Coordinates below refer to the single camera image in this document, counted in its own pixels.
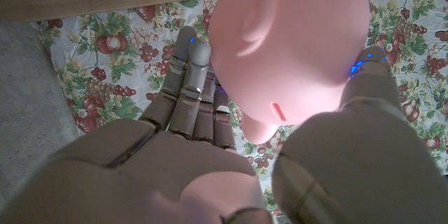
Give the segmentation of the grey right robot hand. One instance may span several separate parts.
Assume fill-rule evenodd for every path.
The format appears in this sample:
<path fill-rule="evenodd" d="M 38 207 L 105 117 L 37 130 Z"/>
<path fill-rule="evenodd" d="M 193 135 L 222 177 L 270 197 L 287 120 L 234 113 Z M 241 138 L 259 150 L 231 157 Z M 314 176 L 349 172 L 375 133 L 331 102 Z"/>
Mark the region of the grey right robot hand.
<path fill-rule="evenodd" d="M 2 223 L 273 223 L 235 151 L 210 46 L 181 29 L 162 92 L 50 156 Z M 402 119 L 384 51 L 351 64 L 339 108 L 286 140 L 272 192 L 292 223 L 446 223 L 447 180 Z"/>

